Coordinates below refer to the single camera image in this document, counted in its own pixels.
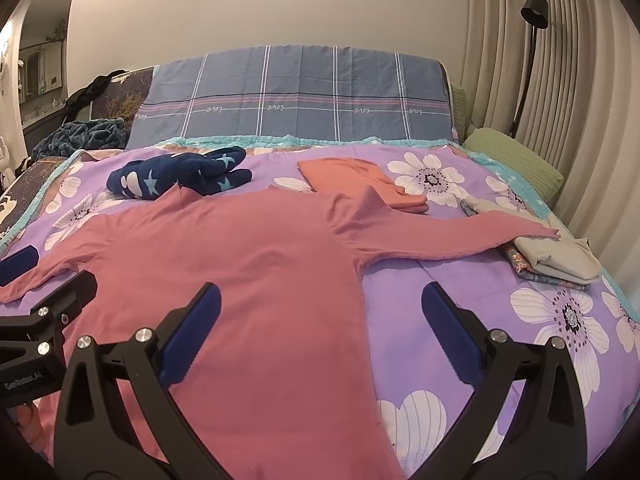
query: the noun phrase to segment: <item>blue gripper pad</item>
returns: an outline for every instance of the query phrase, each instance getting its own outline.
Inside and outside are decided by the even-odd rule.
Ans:
[[[209,283],[162,348],[158,374],[162,386],[168,388],[184,379],[221,308],[220,289]]]
[[[30,245],[0,262],[0,285],[9,285],[38,264],[38,250]]]
[[[422,312],[458,378],[477,389],[484,378],[482,351],[453,312],[449,305],[453,301],[441,290],[436,282],[424,287]]]

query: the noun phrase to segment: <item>orange folded shirt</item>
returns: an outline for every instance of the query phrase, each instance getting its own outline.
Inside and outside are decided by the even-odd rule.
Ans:
[[[405,213],[424,213],[429,209],[427,197],[408,194],[404,187],[396,186],[369,160],[329,156],[299,160],[298,169],[317,192],[340,192],[356,197],[366,187],[373,187],[380,198],[393,209]]]

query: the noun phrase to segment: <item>pink long-sleeve shirt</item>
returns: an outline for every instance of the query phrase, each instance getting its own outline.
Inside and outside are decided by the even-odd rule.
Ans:
[[[172,395],[237,480],[400,480],[373,391],[361,276],[382,258],[439,260],[519,236],[555,237],[503,212],[441,220],[402,213],[369,188],[357,198],[270,187],[158,200],[91,218],[37,267],[0,288],[20,298],[65,269],[96,276],[95,299],[65,330],[126,340],[185,306],[205,282],[222,314]],[[415,299],[420,308],[420,299]],[[128,385],[145,449],[160,456]],[[57,396],[40,404],[51,431]]]

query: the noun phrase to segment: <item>purple floral bedsheet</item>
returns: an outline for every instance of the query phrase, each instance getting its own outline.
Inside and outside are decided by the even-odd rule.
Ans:
[[[108,193],[107,176],[130,160],[162,153],[166,152],[160,148],[143,148],[98,162],[76,163],[55,198],[14,242],[10,253],[31,244],[44,257],[91,216],[140,205]],[[245,193],[270,185],[311,192],[296,162],[324,156],[372,160],[408,192],[425,193],[428,214],[439,218],[465,216],[459,200],[468,194],[512,208],[524,206],[499,177],[449,146],[347,145],[266,153],[248,157],[242,165],[254,172],[254,180],[228,192]],[[28,313],[69,276],[69,272],[61,274],[21,300],[0,305],[0,315]],[[460,307],[473,310],[488,328],[506,330],[514,340],[544,343],[554,335],[565,339],[586,409],[590,462],[597,458],[615,437],[640,383],[640,326],[629,319],[606,280],[593,284],[588,293],[527,282],[495,250],[446,262],[383,260],[363,280],[370,358],[381,423],[407,476],[438,445],[472,393],[470,386],[458,380],[422,315],[422,288],[434,280]],[[521,390],[521,385],[511,389],[479,458],[500,447]]]

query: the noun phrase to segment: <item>green pillow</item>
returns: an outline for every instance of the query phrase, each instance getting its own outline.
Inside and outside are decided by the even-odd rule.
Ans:
[[[556,168],[517,140],[491,128],[478,128],[462,145],[470,152],[482,152],[517,171],[549,202],[562,186],[564,178]]]
[[[458,131],[458,142],[465,140],[466,134],[466,93],[462,86],[451,84],[451,102],[453,110],[453,125]]]

